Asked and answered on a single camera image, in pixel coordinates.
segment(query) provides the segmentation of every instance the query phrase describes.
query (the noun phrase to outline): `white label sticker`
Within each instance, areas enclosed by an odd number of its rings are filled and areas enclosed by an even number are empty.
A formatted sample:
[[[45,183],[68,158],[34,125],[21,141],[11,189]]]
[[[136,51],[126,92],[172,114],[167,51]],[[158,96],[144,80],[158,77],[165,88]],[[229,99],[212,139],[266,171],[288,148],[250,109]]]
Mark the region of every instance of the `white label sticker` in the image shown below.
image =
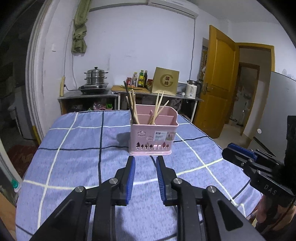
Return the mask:
[[[153,141],[165,141],[167,131],[156,131]]]

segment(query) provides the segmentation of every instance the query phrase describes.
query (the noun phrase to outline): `utensil holder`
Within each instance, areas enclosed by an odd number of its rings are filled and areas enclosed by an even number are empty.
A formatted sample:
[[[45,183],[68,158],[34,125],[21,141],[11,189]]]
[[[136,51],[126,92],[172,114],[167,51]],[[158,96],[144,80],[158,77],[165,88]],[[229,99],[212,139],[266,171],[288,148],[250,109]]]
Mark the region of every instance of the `utensil holder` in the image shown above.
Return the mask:
[[[133,156],[169,155],[179,124],[178,113],[169,106],[164,107],[155,119],[155,125],[148,125],[154,114],[154,105],[137,104],[140,124],[131,123],[129,153]]]

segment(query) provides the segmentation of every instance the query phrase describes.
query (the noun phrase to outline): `table leg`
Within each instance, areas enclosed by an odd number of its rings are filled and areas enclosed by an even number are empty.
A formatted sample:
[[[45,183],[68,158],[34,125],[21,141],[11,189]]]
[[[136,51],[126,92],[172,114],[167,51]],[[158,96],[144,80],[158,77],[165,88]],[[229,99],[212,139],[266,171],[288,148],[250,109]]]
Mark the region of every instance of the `table leg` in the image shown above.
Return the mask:
[[[118,93],[118,98],[117,98],[117,109],[120,110],[120,93]]]
[[[196,106],[197,106],[197,100],[194,103],[194,107],[193,107],[193,111],[192,111],[192,115],[191,115],[191,119],[190,122],[193,122],[193,118],[194,118],[194,114],[195,114],[195,110],[196,110]]]

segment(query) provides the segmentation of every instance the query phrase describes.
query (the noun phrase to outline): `door panel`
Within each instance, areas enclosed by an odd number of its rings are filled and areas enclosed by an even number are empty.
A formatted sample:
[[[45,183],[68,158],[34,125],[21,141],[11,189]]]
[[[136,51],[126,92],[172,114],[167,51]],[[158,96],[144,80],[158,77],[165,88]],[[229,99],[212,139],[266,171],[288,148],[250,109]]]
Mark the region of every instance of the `door panel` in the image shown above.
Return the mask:
[[[210,25],[209,48],[204,85],[194,124],[211,138],[218,138],[236,84],[239,47],[229,37]]]

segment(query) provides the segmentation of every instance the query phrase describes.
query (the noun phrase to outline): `silver bolt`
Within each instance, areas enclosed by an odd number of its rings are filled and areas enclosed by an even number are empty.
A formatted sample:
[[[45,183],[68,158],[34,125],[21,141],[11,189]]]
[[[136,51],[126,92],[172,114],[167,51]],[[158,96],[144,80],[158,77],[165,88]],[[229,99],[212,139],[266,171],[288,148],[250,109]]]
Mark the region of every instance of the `silver bolt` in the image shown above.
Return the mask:
[[[84,187],[83,187],[83,186],[78,186],[78,187],[75,187],[75,191],[76,191],[76,192],[82,192],[82,191],[83,191],[83,189],[84,189]]]
[[[211,193],[215,193],[215,192],[217,191],[217,189],[216,189],[214,186],[209,186],[209,187],[207,188],[207,190],[208,190],[209,192],[211,192]]]
[[[111,179],[109,180],[109,183],[110,183],[110,184],[116,184],[116,183],[118,183],[118,179],[117,179],[117,178],[111,178]]]
[[[182,179],[180,179],[180,178],[175,178],[175,179],[174,179],[174,183],[176,183],[176,184],[181,184],[181,183],[182,183]]]

